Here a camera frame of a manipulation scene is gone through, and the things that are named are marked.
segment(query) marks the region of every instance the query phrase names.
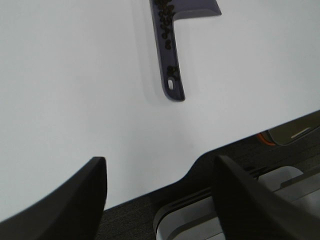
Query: dark floor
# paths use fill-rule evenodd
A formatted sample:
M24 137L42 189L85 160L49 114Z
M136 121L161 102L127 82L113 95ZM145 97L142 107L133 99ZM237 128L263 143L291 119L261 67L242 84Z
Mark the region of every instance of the dark floor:
M216 155L228 155L251 172L280 166L305 172L320 164L320 129L289 146L263 145L251 136L208 152L179 182L106 210L96 240L155 240L153 218L158 209L208 187Z

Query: handle hole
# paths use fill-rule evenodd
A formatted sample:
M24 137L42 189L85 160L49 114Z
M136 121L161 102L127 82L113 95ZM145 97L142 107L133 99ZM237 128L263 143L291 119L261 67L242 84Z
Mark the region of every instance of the handle hole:
M168 78L168 87L170 90L175 89L175 79L173 77Z

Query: white table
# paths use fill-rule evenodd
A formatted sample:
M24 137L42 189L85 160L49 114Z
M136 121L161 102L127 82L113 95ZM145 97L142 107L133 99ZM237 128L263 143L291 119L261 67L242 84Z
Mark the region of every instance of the white table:
M174 25L186 100L173 102L148 0L0 0L0 221L93 156L111 208L319 110L320 1L218 4L222 16Z

